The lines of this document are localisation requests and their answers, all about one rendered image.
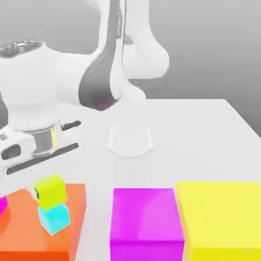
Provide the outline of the large orange box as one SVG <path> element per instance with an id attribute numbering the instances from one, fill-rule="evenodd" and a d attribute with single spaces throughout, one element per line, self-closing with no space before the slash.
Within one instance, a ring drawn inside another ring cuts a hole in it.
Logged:
<path id="1" fill-rule="evenodd" d="M 66 184 L 70 225 L 51 236 L 40 224 L 27 190 L 7 196 L 0 215 L 0 261 L 75 261 L 86 211 L 84 184 Z"/>

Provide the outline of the small magenta cube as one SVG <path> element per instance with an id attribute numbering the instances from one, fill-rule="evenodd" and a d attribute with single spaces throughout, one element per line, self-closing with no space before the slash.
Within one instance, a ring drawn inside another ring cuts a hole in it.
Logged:
<path id="1" fill-rule="evenodd" d="M 8 201 L 6 196 L 1 197 L 0 198 L 0 216 L 2 215 L 2 213 L 4 212 L 4 210 L 6 209 L 6 207 L 8 206 Z"/>

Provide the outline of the small cyan cube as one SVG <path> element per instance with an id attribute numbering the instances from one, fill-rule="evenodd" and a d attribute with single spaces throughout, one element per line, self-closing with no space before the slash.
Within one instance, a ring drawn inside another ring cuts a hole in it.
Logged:
<path id="1" fill-rule="evenodd" d="M 39 206 L 37 211 L 40 224 L 51 236 L 70 225 L 69 209 L 64 203 L 46 211 Z"/>

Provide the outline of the small lime cube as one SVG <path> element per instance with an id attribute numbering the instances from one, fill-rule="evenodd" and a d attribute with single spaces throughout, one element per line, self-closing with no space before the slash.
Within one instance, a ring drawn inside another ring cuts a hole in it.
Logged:
<path id="1" fill-rule="evenodd" d="M 57 174 L 36 182 L 34 189 L 37 192 L 36 201 L 44 211 L 67 201 L 65 183 Z"/>

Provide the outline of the large yellow box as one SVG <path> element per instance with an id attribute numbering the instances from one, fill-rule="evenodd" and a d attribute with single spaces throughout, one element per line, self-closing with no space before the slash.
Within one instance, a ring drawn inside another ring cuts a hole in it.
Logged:
<path id="1" fill-rule="evenodd" d="M 261 183 L 179 181 L 185 261 L 261 261 Z"/>

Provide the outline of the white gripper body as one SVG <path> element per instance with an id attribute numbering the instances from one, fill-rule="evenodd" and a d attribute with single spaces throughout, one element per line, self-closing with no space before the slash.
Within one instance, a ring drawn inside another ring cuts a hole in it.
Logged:
<path id="1" fill-rule="evenodd" d="M 2 155 L 16 146 L 19 145 L 0 141 L 0 196 L 7 196 L 20 189 L 26 189 L 32 196 L 38 196 L 39 193 L 34 188 L 35 183 L 56 174 L 62 166 L 63 155 L 77 149 L 79 143 L 67 144 L 54 153 L 40 158 L 20 154 L 3 159 Z"/>

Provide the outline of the large magenta box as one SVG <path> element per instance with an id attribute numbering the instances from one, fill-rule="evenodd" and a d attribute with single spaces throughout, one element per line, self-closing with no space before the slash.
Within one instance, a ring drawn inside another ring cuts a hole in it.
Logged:
<path id="1" fill-rule="evenodd" d="M 185 238 L 172 188 L 115 188 L 110 261 L 182 261 Z"/>

